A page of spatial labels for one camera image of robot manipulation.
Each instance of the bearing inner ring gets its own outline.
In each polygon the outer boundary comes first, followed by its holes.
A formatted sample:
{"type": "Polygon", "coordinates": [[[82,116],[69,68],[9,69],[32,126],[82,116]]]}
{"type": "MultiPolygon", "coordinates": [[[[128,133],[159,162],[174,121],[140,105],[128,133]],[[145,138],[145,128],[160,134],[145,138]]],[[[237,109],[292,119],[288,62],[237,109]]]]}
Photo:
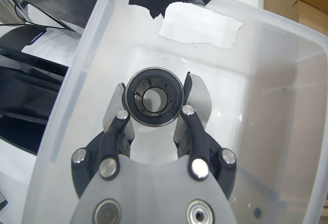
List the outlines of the bearing inner ring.
{"type": "Polygon", "coordinates": [[[172,122],[184,99],[180,80],[163,68],[147,68],[136,73],[125,89],[125,104],[141,124],[158,127],[172,122]]]}

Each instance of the clear plastic bin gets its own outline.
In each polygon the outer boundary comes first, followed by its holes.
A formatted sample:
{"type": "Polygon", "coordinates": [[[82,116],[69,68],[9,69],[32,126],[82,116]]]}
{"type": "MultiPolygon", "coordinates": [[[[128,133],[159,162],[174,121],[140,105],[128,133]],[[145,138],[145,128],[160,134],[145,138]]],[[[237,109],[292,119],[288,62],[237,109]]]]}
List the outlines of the clear plastic bin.
{"type": "MultiPolygon", "coordinates": [[[[229,202],[238,223],[315,223],[328,188],[328,37],[237,1],[212,0],[207,8],[244,23],[232,48],[182,44],[158,35],[161,16],[153,20],[128,1],[97,1],[42,139],[23,223],[69,223],[78,203],[73,152],[102,131],[116,85],[152,66],[182,82],[191,71],[209,89],[206,131],[237,154],[229,202]]],[[[174,124],[136,129],[131,158],[177,159],[174,124]]]]}

